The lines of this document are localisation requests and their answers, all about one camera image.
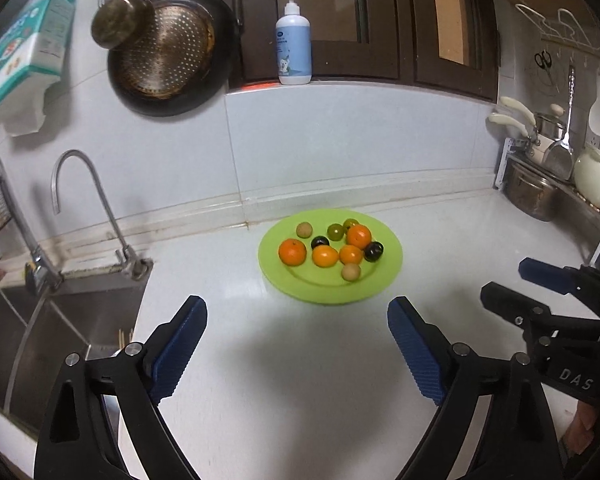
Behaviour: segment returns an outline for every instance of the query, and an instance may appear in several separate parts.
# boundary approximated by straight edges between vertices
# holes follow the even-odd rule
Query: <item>green and white tissue pack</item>
[[[34,0],[0,37],[0,123],[12,136],[37,132],[46,89],[60,81],[75,0]]]

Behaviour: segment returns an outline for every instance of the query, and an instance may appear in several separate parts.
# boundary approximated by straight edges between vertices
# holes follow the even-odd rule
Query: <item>brown window frame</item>
[[[419,84],[477,96],[498,96],[498,29],[493,0],[466,0],[470,59],[475,68],[441,58],[438,53],[436,0],[413,0],[416,68]]]
[[[244,23],[230,88],[277,81],[278,0],[225,1]],[[466,1],[477,68],[438,56],[435,0],[366,0],[369,43],[312,41],[314,79],[393,82],[495,102],[498,37],[493,0]]]

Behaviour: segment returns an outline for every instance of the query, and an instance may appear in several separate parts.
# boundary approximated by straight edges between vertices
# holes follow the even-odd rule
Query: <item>green plate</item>
[[[323,269],[311,260],[311,240],[319,235],[326,236],[331,224],[342,224],[347,218],[367,226],[373,240],[384,245],[384,254],[377,262],[362,260],[362,273],[355,282],[342,279],[342,263]],[[296,226],[300,222],[309,222],[314,228],[310,238],[302,239],[296,235]],[[304,242],[307,256],[302,265],[289,267],[280,261],[278,247],[287,238]],[[340,251],[346,244],[345,238],[339,242],[330,240],[330,244]],[[388,287],[400,272],[402,246],[391,229],[371,216],[347,209],[314,209],[289,216],[269,229],[260,242],[258,261],[267,279],[285,294],[310,303],[343,304],[364,300]]]

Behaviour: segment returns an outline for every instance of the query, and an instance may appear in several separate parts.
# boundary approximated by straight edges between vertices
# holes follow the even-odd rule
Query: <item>sink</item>
[[[67,279],[39,300],[23,286],[0,290],[0,409],[37,437],[64,358],[109,357],[129,343],[149,273]]]

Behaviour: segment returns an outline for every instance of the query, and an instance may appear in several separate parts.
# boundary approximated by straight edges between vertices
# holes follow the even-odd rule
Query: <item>chrome faucet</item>
[[[22,234],[24,243],[31,253],[32,264],[25,264],[25,284],[27,290],[32,294],[39,296],[45,286],[58,288],[60,283],[62,283],[62,275],[34,238],[29,225],[22,214],[20,206],[18,206],[18,203],[11,193],[11,187],[7,181],[7,174],[4,171],[1,160],[0,190],[4,197],[4,203],[6,204],[9,213],[11,213],[11,218],[13,218],[13,221],[16,223],[18,230]]]
[[[120,265],[122,266],[122,272],[133,280],[141,280],[149,270],[149,267],[138,257],[133,247],[126,243],[125,237],[118,226],[118,222],[116,222],[115,216],[113,216],[113,212],[109,206],[109,201],[107,200],[104,190],[102,189],[98,172],[91,162],[91,159],[80,150],[68,150],[67,152],[64,152],[62,155],[60,155],[60,158],[58,158],[58,161],[54,166],[54,171],[51,175],[51,200],[54,206],[54,213],[58,214],[60,212],[60,201],[58,200],[58,174],[60,173],[62,163],[70,156],[76,156],[80,158],[87,165],[87,168],[89,168],[89,171],[91,172],[91,178],[96,186],[96,190],[98,190],[98,195],[100,197],[100,201],[102,202],[104,211],[106,211],[107,216],[109,217],[109,222],[112,225],[118,240],[120,240],[120,243],[122,244],[122,252],[120,250],[116,250],[116,256],[118,257]]]

